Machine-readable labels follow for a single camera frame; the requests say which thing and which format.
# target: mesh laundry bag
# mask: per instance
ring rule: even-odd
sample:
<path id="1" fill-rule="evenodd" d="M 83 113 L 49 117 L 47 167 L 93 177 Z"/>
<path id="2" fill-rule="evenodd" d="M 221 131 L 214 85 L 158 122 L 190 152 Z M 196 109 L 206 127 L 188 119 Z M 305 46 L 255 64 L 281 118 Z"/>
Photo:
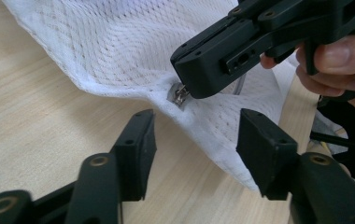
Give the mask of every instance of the mesh laundry bag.
<path id="1" fill-rule="evenodd" d="M 221 169 L 256 189 L 235 152 L 239 111 L 278 122 L 294 67 L 259 65 L 240 95 L 231 88 L 184 109 L 167 93 L 179 82 L 169 62 L 182 43 L 237 5 L 234 0 L 4 0 L 18 23 L 78 88 L 102 96 L 146 99 L 172 118 Z"/>

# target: black clamp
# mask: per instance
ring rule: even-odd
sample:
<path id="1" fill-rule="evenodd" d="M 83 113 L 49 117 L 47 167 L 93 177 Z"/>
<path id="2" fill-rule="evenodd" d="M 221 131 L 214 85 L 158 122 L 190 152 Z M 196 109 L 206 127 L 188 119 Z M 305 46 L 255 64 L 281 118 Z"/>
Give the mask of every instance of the black clamp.
<path id="1" fill-rule="evenodd" d="M 314 52 L 355 35 L 355 0 L 240 0 L 229 15 L 181 45 L 172 55 L 193 98 L 214 95 L 246 74 L 265 53 L 277 63 L 304 42 L 306 70 L 318 73 Z M 347 101 L 348 93 L 338 98 Z"/>
<path id="2" fill-rule="evenodd" d="M 34 202 L 25 190 L 0 193 L 0 224 L 122 223 L 121 202 L 145 198 L 156 150 L 152 110 L 136 113 L 109 153 L 82 163 L 76 182 Z"/>

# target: wooden table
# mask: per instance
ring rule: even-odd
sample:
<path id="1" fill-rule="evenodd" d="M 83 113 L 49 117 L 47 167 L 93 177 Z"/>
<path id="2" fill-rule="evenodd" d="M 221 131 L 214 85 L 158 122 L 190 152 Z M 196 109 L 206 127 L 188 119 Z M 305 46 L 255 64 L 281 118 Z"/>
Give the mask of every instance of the wooden table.
<path id="1" fill-rule="evenodd" d="M 317 96 L 295 79 L 280 126 L 304 151 Z M 146 102 L 80 91 L 0 1 L 0 192 L 34 199 L 77 178 L 81 162 L 107 152 Z M 173 121 L 157 113 L 158 151 L 144 202 L 124 203 L 125 223 L 287 223 L 287 202 L 269 202 L 216 166 Z"/>

